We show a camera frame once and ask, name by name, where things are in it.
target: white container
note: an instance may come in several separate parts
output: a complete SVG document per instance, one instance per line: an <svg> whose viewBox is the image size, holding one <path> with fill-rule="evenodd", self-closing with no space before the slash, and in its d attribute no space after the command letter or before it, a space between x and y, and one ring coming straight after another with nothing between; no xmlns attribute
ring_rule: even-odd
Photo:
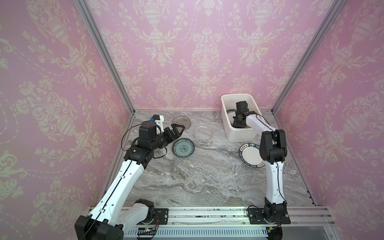
<svg viewBox="0 0 384 240"><path fill-rule="evenodd" d="M252 128L234 128L231 125L227 110L236 109L236 103L240 101L246 101L250 111L255 111L261 115L260 109L251 94L233 93L221 96L221 104L223 105L221 117L223 119L225 134L230 142L250 142L256 136L256 132Z"/></svg>

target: black mounting plate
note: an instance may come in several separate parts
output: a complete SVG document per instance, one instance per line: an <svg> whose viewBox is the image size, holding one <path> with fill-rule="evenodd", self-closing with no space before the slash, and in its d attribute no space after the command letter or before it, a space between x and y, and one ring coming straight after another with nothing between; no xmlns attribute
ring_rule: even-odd
<svg viewBox="0 0 384 240"><path fill-rule="evenodd" d="M159 225L167 225L167 223L168 223L168 209L155 208L154 214L159 217ZM156 218L154 218L154 220L150 223L150 225L155 225L155 224L156 224ZM137 225L146 225L146 224L139 222Z"/></svg>
<svg viewBox="0 0 384 240"><path fill-rule="evenodd" d="M251 224L269 224L264 219L263 208L249 208L247 214ZM289 216L282 217L281 224L291 224Z"/></svg>

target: robotic arm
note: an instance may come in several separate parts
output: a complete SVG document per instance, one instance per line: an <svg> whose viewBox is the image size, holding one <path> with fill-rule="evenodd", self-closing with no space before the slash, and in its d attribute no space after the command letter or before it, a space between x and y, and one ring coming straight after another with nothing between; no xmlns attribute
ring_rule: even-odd
<svg viewBox="0 0 384 240"><path fill-rule="evenodd" d="M249 111L247 103L241 101L236 103L233 127L245 126L250 126L261 136L260 156L268 162L264 218L269 223L275 223L288 216L283 193L283 166L287 156L285 132L270 126L262 115Z"/></svg>
<svg viewBox="0 0 384 240"><path fill-rule="evenodd" d="M172 124L172 130L168 127L163 129L163 121L163 116L154 115L149 121L141 123L139 137L134 139L126 151L124 162L111 186L87 217L80 216L77 219L75 231L79 240L122 240L124 232L137 223L148 224L153 221L154 203L144 199L137 200L132 208L119 214L133 185L149 161L156 158L154 151L179 138L185 129L178 124Z"/></svg>

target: gray marble surface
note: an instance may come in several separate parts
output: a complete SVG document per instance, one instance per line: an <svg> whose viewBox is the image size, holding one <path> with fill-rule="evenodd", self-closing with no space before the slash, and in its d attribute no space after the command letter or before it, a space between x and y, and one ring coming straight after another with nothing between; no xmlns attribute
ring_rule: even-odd
<svg viewBox="0 0 384 240"><path fill-rule="evenodd" d="M191 139L195 152L187 158L178 158L169 145L168 154L153 159L132 188L125 206L132 206L139 199L151 200L155 206L256 206L264 205L266 194L266 168L252 169L238 156L240 142L231 143L225 135L221 112L136 112L134 125L148 120L152 115L164 115L164 127L172 119L187 115L192 122L182 137ZM263 112L269 123L277 127L270 111ZM193 136L196 126L204 124L214 129L213 138L199 141ZM128 138L138 136L134 127ZM253 143L260 144L256 136ZM312 205L296 164L288 152L283 170L284 195L289 205Z"/></svg>

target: pink wallpaper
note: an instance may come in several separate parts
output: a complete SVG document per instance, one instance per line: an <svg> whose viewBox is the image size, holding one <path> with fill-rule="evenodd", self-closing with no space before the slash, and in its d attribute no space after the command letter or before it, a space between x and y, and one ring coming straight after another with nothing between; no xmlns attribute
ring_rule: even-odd
<svg viewBox="0 0 384 240"><path fill-rule="evenodd" d="M73 1L2 1L0 239L75 240L128 114Z"/></svg>
<svg viewBox="0 0 384 240"><path fill-rule="evenodd" d="M383 239L384 1L347 1L278 119L345 240Z"/></svg>
<svg viewBox="0 0 384 240"><path fill-rule="evenodd" d="M333 0L87 0L135 109L271 108Z"/></svg>

